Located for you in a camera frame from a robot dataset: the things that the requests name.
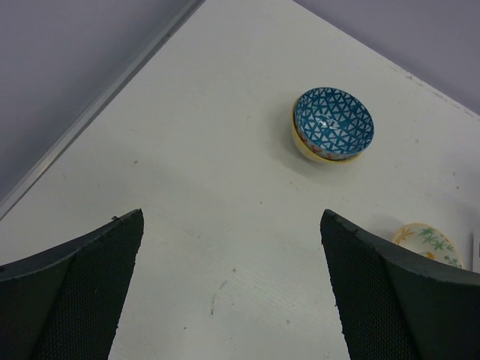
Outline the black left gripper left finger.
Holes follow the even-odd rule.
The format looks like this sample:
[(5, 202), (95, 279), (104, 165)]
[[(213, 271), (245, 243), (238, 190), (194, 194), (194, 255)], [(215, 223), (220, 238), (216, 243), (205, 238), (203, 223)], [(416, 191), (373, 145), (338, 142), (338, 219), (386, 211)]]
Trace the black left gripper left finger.
[(144, 231), (135, 209), (1, 266), (2, 359), (108, 359)]

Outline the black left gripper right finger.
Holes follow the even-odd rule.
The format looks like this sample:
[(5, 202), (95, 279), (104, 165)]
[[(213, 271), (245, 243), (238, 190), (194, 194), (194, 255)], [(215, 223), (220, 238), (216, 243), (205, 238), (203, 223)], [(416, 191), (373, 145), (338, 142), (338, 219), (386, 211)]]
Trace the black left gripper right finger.
[(330, 209), (319, 228), (351, 359), (479, 358), (479, 274), (399, 247)]

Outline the cream bowl with star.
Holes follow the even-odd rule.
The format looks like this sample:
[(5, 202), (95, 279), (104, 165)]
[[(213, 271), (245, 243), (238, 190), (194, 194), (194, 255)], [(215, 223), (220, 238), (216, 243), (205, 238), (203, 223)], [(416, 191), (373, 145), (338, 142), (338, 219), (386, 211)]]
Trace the cream bowl with star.
[(458, 269), (465, 269), (454, 243), (443, 232), (424, 223), (409, 223), (393, 236), (392, 242), (416, 254)]

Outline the blue triangle pattern bowl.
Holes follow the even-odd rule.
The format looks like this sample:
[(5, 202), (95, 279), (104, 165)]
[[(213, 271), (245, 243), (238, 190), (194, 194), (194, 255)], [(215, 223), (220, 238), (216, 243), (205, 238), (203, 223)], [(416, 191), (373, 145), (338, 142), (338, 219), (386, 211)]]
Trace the blue triangle pattern bowl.
[(338, 88), (312, 88), (292, 108), (292, 137), (316, 162), (354, 161), (374, 139), (374, 121), (365, 105)]

